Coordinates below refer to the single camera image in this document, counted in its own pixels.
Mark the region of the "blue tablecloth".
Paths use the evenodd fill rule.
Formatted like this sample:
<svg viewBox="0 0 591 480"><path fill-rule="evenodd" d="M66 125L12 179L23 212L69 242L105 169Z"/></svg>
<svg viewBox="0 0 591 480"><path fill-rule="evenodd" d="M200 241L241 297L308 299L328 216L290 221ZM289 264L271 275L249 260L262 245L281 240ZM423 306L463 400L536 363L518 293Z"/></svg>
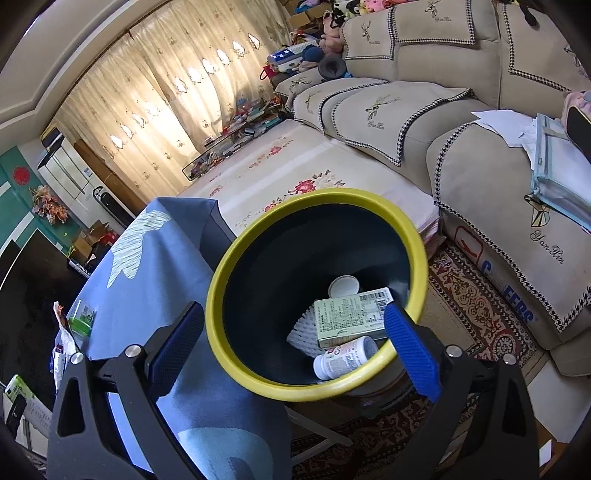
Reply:
<svg viewBox="0 0 591 480"><path fill-rule="evenodd" d="M234 238L214 200L151 201L78 294L94 313L82 350L100 361L138 348L147 394L204 477L287 479L286 408L232 380L206 337L207 291Z"/></svg>

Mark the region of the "white medicine bottle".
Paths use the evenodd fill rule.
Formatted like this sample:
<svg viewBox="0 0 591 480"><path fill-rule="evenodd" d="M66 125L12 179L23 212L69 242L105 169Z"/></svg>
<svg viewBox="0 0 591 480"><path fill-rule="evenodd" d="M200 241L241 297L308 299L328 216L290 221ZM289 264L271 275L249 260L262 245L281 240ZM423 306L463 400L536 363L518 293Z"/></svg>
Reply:
<svg viewBox="0 0 591 480"><path fill-rule="evenodd" d="M363 336L318 355L312 367L318 379L335 380L365 365L378 350L374 339Z"/></svg>

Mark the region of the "red patterned snack bag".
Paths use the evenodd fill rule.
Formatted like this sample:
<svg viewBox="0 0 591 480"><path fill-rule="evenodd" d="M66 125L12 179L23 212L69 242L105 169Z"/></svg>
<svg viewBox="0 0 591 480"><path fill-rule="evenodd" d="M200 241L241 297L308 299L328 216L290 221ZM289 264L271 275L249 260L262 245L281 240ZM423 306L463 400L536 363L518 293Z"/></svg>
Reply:
<svg viewBox="0 0 591 480"><path fill-rule="evenodd" d="M68 362L71 356L77 352L77 345L62 313L62 306L58 302L53 303L53 312L58 323L58 333L54 340L50 370L53 374L55 390L59 391Z"/></svg>

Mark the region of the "black tower fan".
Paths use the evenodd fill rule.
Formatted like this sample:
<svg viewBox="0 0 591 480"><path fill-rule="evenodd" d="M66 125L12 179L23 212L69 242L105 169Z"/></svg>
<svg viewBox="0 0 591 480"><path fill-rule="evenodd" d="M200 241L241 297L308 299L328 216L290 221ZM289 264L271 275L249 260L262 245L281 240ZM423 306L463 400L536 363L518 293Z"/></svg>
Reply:
<svg viewBox="0 0 591 480"><path fill-rule="evenodd" d="M93 189L93 198L123 227L127 228L134 217L122 204L103 186Z"/></svg>

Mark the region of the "white foam fruit net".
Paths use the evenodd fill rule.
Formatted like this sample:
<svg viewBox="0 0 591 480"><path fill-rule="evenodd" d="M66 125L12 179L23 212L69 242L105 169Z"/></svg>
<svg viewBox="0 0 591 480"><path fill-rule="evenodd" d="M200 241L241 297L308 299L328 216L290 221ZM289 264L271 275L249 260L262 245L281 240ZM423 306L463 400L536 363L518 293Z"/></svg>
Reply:
<svg viewBox="0 0 591 480"><path fill-rule="evenodd" d="M315 358L325 352L318 345L317 322L315 322L315 309L308 308L301 318L295 322L290 334L287 335L287 343L304 355Z"/></svg>

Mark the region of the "artificial flower wall decoration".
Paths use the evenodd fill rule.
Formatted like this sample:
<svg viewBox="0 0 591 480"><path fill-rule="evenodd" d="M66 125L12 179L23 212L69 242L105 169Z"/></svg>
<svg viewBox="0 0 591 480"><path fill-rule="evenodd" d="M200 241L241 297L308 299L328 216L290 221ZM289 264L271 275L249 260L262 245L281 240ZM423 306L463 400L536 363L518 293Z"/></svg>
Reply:
<svg viewBox="0 0 591 480"><path fill-rule="evenodd" d="M46 185L30 187L32 197L32 213L44 218L50 225L65 224L69 219L67 209Z"/></svg>

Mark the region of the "white green lidded bottle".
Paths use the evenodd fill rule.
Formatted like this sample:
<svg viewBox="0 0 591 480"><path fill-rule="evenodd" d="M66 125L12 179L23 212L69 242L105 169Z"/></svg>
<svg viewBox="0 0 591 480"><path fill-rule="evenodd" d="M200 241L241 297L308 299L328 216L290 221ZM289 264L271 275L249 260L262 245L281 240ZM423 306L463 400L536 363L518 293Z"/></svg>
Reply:
<svg viewBox="0 0 591 480"><path fill-rule="evenodd" d="M81 338L91 335L96 311L83 300L77 300L67 316L70 331Z"/></svg>

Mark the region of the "low glass table with clutter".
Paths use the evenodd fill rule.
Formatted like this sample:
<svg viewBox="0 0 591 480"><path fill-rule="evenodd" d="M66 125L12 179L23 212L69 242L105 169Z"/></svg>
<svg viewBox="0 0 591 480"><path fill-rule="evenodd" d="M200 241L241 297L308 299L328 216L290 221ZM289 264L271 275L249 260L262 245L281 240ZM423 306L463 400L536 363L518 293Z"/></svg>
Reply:
<svg viewBox="0 0 591 480"><path fill-rule="evenodd" d="M221 135L207 140L202 152L183 167L184 177L189 182L199 179L286 119L287 113L276 100L245 104Z"/></svg>

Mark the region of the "green patterned white box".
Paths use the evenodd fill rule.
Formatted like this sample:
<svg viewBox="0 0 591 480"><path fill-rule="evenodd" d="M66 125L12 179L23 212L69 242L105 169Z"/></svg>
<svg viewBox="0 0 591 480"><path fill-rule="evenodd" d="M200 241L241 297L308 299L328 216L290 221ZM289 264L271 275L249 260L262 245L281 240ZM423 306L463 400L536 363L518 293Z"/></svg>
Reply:
<svg viewBox="0 0 591 480"><path fill-rule="evenodd" d="M328 349L363 336L386 339L384 312L392 301L389 288L315 301L318 346Z"/></svg>

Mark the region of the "white papers on sofa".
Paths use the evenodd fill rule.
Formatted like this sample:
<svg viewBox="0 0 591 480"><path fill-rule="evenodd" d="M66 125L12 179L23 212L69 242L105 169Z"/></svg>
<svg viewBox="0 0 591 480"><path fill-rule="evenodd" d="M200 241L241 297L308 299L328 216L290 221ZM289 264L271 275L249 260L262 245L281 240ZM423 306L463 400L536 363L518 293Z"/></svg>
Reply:
<svg viewBox="0 0 591 480"><path fill-rule="evenodd" d="M536 143L537 122L533 117L514 110L487 110L473 115L477 125L501 136L511 148Z"/></svg>

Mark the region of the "yellow rimmed black trash bin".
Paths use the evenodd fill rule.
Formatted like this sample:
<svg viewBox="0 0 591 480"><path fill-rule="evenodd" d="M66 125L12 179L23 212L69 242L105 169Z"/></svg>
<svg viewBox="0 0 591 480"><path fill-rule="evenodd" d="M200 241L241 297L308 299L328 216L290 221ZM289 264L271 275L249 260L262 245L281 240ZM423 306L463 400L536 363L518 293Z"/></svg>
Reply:
<svg viewBox="0 0 591 480"><path fill-rule="evenodd" d="M216 267L205 306L208 343L240 386L283 402L376 392L403 365L390 341L368 363L321 381L311 357L287 343L329 284L351 274L362 291L387 287L414 321L428 290L423 241L410 218L376 194L348 188L294 197L249 225Z"/></svg>

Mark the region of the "cardboard boxes stack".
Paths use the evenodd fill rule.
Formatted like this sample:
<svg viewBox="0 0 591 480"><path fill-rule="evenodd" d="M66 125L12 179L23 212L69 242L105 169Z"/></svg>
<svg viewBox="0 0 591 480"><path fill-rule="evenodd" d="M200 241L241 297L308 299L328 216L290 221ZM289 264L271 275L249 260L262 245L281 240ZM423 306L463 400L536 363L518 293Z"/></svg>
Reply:
<svg viewBox="0 0 591 480"><path fill-rule="evenodd" d="M280 0L280 7L287 14L287 25L291 29L307 27L321 22L326 12L332 10L330 2Z"/></svg>

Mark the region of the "white paper cup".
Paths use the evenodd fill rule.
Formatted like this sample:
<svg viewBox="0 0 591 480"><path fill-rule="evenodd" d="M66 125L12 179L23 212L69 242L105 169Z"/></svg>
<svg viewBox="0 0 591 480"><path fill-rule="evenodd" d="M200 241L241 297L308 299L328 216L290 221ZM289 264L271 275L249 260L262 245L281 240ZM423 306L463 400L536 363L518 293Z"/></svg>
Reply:
<svg viewBox="0 0 591 480"><path fill-rule="evenodd" d="M353 275L340 275L329 284L329 298L341 298L360 292L360 282Z"/></svg>

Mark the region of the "pile of plush toys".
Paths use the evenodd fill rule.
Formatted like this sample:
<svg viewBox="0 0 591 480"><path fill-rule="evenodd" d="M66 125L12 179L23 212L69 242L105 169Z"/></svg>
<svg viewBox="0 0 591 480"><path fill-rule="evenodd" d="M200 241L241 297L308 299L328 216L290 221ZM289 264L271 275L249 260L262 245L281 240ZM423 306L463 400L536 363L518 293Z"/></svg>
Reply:
<svg viewBox="0 0 591 480"><path fill-rule="evenodd" d="M267 59L260 78L276 87L297 77L320 81L396 78L394 12L401 1L331 1L332 10L301 30L301 41Z"/></svg>

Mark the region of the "black flat screen television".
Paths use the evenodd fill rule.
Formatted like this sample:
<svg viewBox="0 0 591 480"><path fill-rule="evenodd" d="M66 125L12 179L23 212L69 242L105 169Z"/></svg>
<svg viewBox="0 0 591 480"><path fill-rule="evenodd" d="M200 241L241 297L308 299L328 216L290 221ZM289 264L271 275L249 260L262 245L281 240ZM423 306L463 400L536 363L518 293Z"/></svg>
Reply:
<svg viewBox="0 0 591 480"><path fill-rule="evenodd" d="M58 333L53 304L67 311L85 283L40 231L27 240L1 283L1 382L19 375L48 408L56 395L50 370Z"/></svg>

